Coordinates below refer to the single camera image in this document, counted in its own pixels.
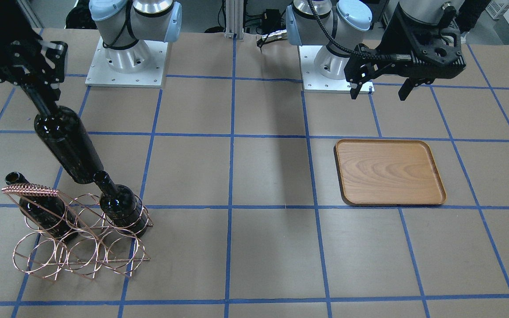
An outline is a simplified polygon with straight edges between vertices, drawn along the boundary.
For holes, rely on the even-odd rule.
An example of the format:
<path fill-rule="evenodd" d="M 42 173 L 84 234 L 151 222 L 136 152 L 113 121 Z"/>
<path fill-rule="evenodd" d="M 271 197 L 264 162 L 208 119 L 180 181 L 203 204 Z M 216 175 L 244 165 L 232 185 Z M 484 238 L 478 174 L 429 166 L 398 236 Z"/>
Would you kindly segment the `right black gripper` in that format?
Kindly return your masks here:
<path fill-rule="evenodd" d="M 14 0 L 0 0 L 0 83 L 23 85 L 29 74 L 46 85 L 46 99 L 58 102 L 65 79 L 68 45 L 46 42 L 31 28 Z"/>

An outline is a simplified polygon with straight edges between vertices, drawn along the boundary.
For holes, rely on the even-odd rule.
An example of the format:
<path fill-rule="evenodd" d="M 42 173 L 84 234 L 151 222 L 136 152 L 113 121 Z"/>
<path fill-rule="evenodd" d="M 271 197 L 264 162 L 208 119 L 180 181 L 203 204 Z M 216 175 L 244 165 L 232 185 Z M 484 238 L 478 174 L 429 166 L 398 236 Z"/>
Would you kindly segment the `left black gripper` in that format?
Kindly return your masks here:
<path fill-rule="evenodd" d="M 351 99 L 357 99 L 362 83 L 382 75 L 406 80 L 398 91 L 406 101 L 419 80 L 452 79 L 465 70 L 460 32 L 455 18 L 460 2 L 398 2 L 374 48 L 361 45 L 365 57 L 352 57 L 345 66 Z"/>

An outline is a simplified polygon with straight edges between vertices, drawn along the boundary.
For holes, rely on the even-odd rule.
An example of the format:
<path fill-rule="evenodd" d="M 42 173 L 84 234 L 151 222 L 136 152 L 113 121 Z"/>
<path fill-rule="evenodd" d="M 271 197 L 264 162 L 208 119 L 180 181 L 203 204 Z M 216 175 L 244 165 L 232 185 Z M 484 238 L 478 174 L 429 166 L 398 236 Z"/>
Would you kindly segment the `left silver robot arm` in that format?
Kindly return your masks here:
<path fill-rule="evenodd" d="M 291 45 L 320 47 L 316 67 L 327 78 L 348 84 L 352 99 L 362 86 L 382 75 L 405 78 L 398 92 L 404 101 L 412 89 L 436 79 L 452 79 L 466 62 L 455 22 L 460 0 L 400 0 L 380 44 L 362 40 L 373 22 L 359 0 L 295 0 L 285 10 Z"/>

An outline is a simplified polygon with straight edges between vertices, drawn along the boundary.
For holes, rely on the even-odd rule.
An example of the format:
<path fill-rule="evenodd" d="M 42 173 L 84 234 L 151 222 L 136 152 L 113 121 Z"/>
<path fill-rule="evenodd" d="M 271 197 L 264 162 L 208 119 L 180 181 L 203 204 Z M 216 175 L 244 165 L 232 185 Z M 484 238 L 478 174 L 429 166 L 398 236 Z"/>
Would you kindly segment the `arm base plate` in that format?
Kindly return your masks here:
<path fill-rule="evenodd" d="M 107 49 L 99 39 L 85 84 L 91 87 L 162 88 L 170 44 L 140 40 L 125 50 Z"/>
<path fill-rule="evenodd" d="M 298 46 L 303 89 L 310 93 L 350 93 L 353 85 L 346 80 L 349 58 L 338 57 L 325 45 Z"/>

